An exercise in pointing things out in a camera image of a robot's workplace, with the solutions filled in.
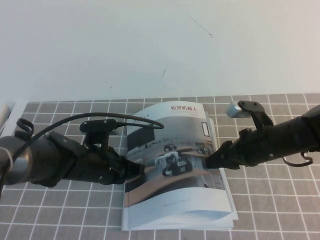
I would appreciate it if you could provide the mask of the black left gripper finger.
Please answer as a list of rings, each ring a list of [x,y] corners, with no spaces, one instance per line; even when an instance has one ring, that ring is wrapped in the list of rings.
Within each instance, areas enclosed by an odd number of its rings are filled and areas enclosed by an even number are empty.
[[[140,169],[141,165],[136,162],[128,160],[125,156],[120,155],[120,163],[124,169]]]
[[[144,165],[134,165],[134,166],[129,166],[125,169],[123,178],[132,179],[138,176],[143,176],[144,174],[145,174]]]

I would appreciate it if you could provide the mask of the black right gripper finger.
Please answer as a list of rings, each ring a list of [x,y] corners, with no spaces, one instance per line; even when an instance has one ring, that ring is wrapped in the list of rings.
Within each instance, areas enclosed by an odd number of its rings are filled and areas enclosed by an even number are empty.
[[[219,148],[216,150],[212,156],[213,157],[238,157],[239,154],[239,141],[236,140],[232,142],[231,140],[225,141]]]
[[[205,159],[205,165],[208,169],[230,169],[230,170],[238,170],[240,169],[240,165],[231,159],[225,158],[224,154],[216,151]]]

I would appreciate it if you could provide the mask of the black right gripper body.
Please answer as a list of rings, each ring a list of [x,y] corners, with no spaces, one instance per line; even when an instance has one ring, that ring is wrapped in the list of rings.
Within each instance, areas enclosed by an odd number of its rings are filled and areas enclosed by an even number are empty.
[[[240,166],[255,167],[258,164],[283,158],[283,126],[267,126],[263,130],[245,128],[234,142],[234,161]]]

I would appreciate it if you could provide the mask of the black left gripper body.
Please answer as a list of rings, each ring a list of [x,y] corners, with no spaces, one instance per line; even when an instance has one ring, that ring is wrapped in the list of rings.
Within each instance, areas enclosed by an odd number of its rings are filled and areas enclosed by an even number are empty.
[[[96,147],[77,157],[71,168],[71,180],[102,185],[123,184],[128,173],[126,166],[125,157],[113,148],[104,151]]]

